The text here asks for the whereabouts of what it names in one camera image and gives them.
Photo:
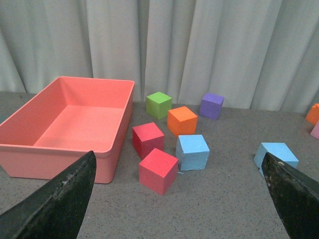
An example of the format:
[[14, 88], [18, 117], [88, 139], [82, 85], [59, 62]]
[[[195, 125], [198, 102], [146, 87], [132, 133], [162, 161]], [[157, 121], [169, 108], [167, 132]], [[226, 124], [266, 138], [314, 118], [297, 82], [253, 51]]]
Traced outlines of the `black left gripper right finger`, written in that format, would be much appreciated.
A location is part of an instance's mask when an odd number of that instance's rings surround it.
[[262, 171], [276, 211], [292, 239], [319, 237], [319, 183], [266, 153]]

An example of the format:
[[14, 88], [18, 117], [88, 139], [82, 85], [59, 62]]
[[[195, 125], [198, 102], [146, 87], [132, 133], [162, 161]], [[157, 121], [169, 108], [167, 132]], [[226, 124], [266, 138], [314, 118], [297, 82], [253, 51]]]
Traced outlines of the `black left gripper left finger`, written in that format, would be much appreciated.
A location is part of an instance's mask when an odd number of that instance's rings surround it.
[[0, 216], [2, 239], [75, 239], [83, 223], [96, 176], [89, 151]]

